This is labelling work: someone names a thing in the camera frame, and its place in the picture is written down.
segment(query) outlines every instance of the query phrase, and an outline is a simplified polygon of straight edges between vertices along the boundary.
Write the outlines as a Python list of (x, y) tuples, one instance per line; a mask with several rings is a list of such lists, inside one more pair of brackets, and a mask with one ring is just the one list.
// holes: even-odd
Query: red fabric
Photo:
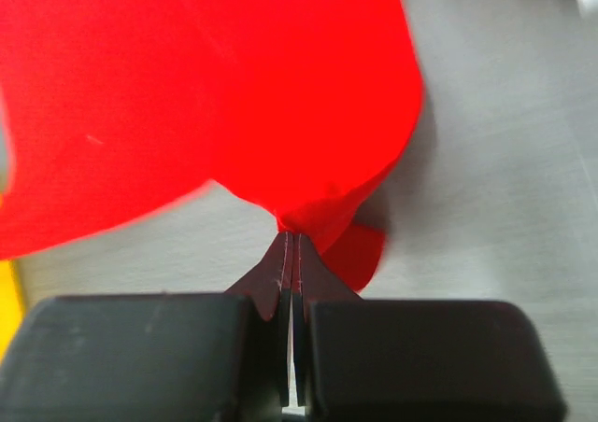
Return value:
[(353, 223), (322, 255), (326, 266), (355, 291), (372, 280), (384, 248), (385, 233)]
[(399, 0), (0, 0), (0, 13), (4, 259), (210, 178), (323, 252), (420, 111)]

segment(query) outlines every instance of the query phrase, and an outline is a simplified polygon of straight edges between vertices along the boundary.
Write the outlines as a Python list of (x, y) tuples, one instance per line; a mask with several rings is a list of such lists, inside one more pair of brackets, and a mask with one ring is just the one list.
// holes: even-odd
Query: red plastic sheet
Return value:
[(143, 217), (209, 179), (325, 252), (420, 111), (400, 0), (0, 0), (0, 10), (3, 259)]

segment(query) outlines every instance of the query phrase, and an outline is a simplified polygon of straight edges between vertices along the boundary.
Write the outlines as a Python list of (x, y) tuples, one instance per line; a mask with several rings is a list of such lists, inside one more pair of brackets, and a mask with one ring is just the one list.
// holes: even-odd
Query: red cloth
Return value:
[(323, 252), (420, 112), (399, 0), (0, 0), (0, 13), (3, 259), (210, 178)]

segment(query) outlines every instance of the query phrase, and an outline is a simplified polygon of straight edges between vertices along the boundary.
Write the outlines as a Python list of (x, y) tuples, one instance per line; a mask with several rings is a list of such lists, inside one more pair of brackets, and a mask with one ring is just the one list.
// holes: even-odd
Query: yellow object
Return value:
[(24, 315), (25, 306), (19, 276), (12, 262), (2, 260), (0, 261), (0, 359), (4, 356)]

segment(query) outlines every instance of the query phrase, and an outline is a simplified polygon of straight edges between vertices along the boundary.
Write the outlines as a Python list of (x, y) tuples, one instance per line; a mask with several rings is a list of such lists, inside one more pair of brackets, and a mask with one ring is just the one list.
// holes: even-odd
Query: gray floor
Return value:
[[(538, 326), (571, 403), (598, 417), (598, 20), (573, 0), (406, 0), (429, 100), (365, 211), (392, 244), (364, 292), (499, 298)], [(224, 190), (21, 262), (29, 298), (217, 290), (275, 233)]]

